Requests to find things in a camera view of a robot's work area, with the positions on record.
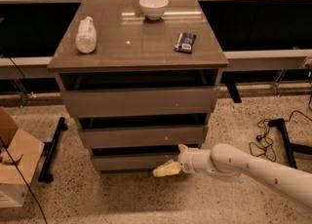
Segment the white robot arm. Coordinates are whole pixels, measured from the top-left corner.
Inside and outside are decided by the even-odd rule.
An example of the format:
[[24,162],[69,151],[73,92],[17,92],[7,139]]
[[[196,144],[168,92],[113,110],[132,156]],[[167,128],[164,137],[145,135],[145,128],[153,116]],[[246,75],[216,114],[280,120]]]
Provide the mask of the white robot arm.
[[177,160],[153,170],[155,177],[202,172],[215,179],[235,181],[249,176],[301,207],[312,210],[312,174],[252,156],[230,144],[218,143],[211,150],[178,145]]

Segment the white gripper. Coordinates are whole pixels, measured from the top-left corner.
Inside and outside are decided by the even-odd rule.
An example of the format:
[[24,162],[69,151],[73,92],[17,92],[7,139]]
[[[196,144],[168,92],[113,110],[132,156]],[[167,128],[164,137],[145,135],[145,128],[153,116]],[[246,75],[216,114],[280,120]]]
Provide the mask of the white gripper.
[[184,144],[179,144],[180,154],[177,157],[178,162],[169,160],[163,165],[153,170],[155,177],[164,177],[179,174],[182,170],[185,173],[202,172],[210,174],[215,171],[215,165],[211,159],[210,150],[198,148],[188,148]]

